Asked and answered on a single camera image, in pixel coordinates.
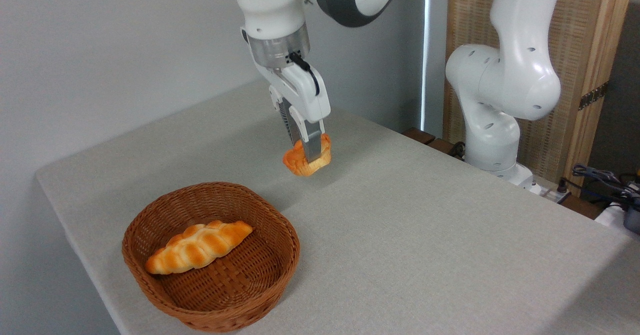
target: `basket rim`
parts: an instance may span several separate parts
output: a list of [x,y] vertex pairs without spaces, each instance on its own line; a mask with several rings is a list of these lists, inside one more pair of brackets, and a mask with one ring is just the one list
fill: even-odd
[[[249,195],[251,198],[261,203],[261,205],[265,206],[267,210],[269,210],[269,214],[273,216],[275,221],[278,221],[279,223],[285,226],[286,230],[288,231],[288,235],[291,239],[291,242],[293,244],[292,256],[288,260],[288,263],[284,264],[283,266],[285,271],[270,287],[268,287],[263,292],[260,292],[259,294],[256,294],[255,296],[243,301],[242,303],[229,306],[226,308],[222,308],[218,310],[210,310],[210,311],[190,310],[188,308],[183,308],[178,305],[175,305],[174,303],[169,303],[164,298],[155,296],[157,291],[155,291],[154,287],[151,286],[151,283],[147,281],[147,278],[151,278],[152,276],[151,274],[147,273],[146,270],[144,270],[144,267],[141,264],[137,262],[135,256],[133,255],[133,249],[132,249],[133,244],[131,243],[130,237],[128,236],[135,229],[135,225],[137,225],[137,223],[139,223],[140,221],[142,221],[142,219],[145,218],[145,217],[140,217],[140,215],[143,214],[146,210],[148,210],[151,206],[153,206],[154,203],[160,201],[161,199],[174,196],[175,194],[178,194],[181,192],[189,192],[190,190],[198,189],[201,187],[233,188],[235,190],[242,191],[245,194]],[[298,239],[297,232],[293,227],[293,225],[290,223],[290,221],[283,214],[281,214],[277,209],[275,209],[273,205],[271,205],[269,202],[263,199],[262,196],[260,196],[256,192],[252,191],[248,187],[241,184],[236,184],[233,182],[225,182],[225,181],[215,181],[215,182],[201,182],[198,184],[192,184],[185,187],[181,187],[179,189],[170,191],[169,193],[162,194],[161,196],[158,196],[158,198],[156,198],[155,200],[151,201],[151,203],[146,205],[144,209],[142,209],[135,216],[135,218],[131,221],[129,226],[126,228],[126,231],[122,240],[121,251],[122,251],[126,266],[129,268],[131,272],[135,271],[135,273],[137,273],[137,275],[134,274],[135,282],[137,282],[139,287],[141,288],[144,287],[142,289],[142,292],[144,293],[145,296],[153,298],[153,300],[155,301],[155,302],[154,301],[151,302],[153,303],[153,305],[156,305],[156,306],[162,305],[165,312],[170,312],[170,313],[200,315],[200,316],[208,316],[208,315],[217,316],[217,315],[224,315],[226,313],[237,313],[239,309],[247,308],[247,305],[252,305],[252,304],[255,304],[254,307],[258,308],[258,307],[261,307],[263,304],[265,304],[266,301],[274,297],[281,296],[284,290],[281,290],[279,287],[281,287],[281,285],[283,284],[286,287],[286,284],[290,282],[298,266],[298,262],[300,260],[300,240]]]

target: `white wall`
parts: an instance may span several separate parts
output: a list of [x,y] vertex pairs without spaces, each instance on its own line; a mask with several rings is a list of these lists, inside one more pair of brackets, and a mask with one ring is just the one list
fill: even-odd
[[[417,125],[423,6],[361,29],[309,9],[334,106]],[[117,333],[34,173],[257,79],[242,22],[235,0],[0,0],[0,334]]]

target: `braided bread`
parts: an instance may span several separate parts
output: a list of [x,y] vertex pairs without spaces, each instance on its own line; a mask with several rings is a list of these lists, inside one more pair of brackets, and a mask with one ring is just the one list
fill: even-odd
[[151,255],[144,269],[151,274],[167,275],[206,267],[230,253],[253,230],[244,221],[223,223],[214,220],[208,225],[189,226]]

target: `black cable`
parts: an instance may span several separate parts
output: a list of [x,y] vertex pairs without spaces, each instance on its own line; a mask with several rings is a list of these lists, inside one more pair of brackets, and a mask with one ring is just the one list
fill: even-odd
[[601,199],[608,200],[611,203],[620,203],[622,205],[631,206],[632,208],[634,208],[634,209],[636,209],[636,210],[638,210],[640,212],[640,206],[636,205],[636,203],[633,202],[633,201],[628,201],[628,200],[626,200],[624,198],[621,198],[621,197],[620,198],[615,198],[613,196],[608,196],[608,195],[605,195],[605,194],[600,194],[600,193],[595,193],[593,191],[589,191],[589,190],[585,189],[585,187],[576,184],[575,182],[569,180],[566,177],[562,177],[560,179],[563,180],[564,182],[567,182],[567,184],[571,185],[572,187],[574,187],[576,189],[580,189],[580,190],[582,190],[583,192],[585,192],[587,194],[590,194],[592,196],[596,196],[596,197],[601,198]]
[[465,157],[465,143],[462,141],[458,141],[457,143],[455,143],[453,145],[453,147],[451,148],[451,150],[448,151],[447,155],[449,155],[450,157],[455,157],[458,156],[460,158],[464,158]]
[[318,84],[318,79],[316,79],[315,73],[311,71],[311,65],[304,59],[302,59],[302,56],[297,52],[291,52],[288,55],[288,58],[291,59],[291,61],[299,66],[302,70],[311,74],[311,78],[313,78],[313,83],[315,84],[315,96],[320,95],[320,84]]

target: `table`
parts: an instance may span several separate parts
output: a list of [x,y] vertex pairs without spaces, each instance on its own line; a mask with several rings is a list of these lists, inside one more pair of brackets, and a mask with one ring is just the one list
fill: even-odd
[[121,255],[148,203],[202,182],[249,187],[301,260],[253,334],[640,333],[638,242],[429,146],[334,109],[309,178],[259,80],[36,176],[123,335],[201,334],[160,312]]

